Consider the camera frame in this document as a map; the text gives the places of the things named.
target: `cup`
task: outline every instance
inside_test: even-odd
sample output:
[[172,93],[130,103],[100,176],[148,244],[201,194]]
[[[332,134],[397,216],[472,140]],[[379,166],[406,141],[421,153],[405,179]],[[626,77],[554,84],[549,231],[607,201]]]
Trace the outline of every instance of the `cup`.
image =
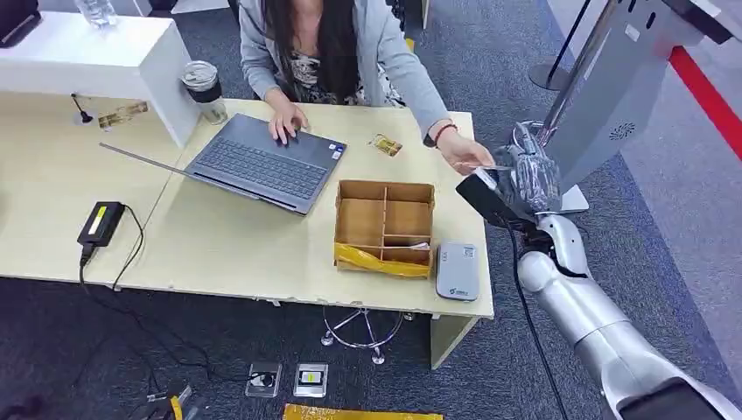
[[213,125],[224,123],[227,107],[221,97],[221,84],[216,67],[206,61],[191,61],[185,65],[180,81],[188,94],[199,104],[201,114]]

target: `yellow plastic bag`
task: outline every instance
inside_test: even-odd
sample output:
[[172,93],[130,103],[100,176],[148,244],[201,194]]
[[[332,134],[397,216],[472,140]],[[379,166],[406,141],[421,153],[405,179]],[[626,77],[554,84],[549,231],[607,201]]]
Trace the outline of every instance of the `yellow plastic bag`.
[[286,404],[283,420],[443,420],[440,414],[374,413]]
[[366,270],[402,277],[427,277],[430,267],[411,262],[382,261],[368,252],[335,242],[335,259]]

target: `yellow item on floor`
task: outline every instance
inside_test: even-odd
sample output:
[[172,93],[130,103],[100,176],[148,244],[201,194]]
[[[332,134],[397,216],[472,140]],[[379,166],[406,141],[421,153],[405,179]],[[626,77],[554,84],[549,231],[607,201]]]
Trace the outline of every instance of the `yellow item on floor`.
[[443,420],[440,414],[374,413],[286,404],[283,420]]

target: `floral top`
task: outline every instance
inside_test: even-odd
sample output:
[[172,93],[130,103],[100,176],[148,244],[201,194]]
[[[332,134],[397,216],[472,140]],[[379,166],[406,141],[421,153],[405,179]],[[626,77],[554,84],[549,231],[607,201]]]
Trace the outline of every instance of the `floral top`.
[[[300,102],[331,105],[369,105],[360,82],[355,94],[344,98],[342,101],[338,101],[335,94],[324,90],[317,83],[319,79],[319,62],[319,59],[300,52],[294,52],[291,57],[291,69],[294,72],[296,91]],[[387,73],[381,66],[379,66],[379,82],[386,96],[384,103],[388,107],[404,108],[405,104],[402,97],[394,89]]]

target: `woman's hand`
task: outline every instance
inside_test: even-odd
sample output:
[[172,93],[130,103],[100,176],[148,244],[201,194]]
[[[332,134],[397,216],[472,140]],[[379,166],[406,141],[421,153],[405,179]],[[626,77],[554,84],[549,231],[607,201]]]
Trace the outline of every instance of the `woman's hand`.
[[441,133],[437,147],[448,165],[461,175],[468,175],[479,166],[494,166],[489,150],[453,128]]
[[309,128],[309,120],[306,118],[304,112],[297,104],[291,102],[281,92],[281,89],[270,90],[265,94],[265,101],[276,111],[268,123],[268,131],[270,131],[273,140],[280,138],[281,143],[287,144],[289,139],[286,133],[289,133],[291,137],[296,137],[297,127]]

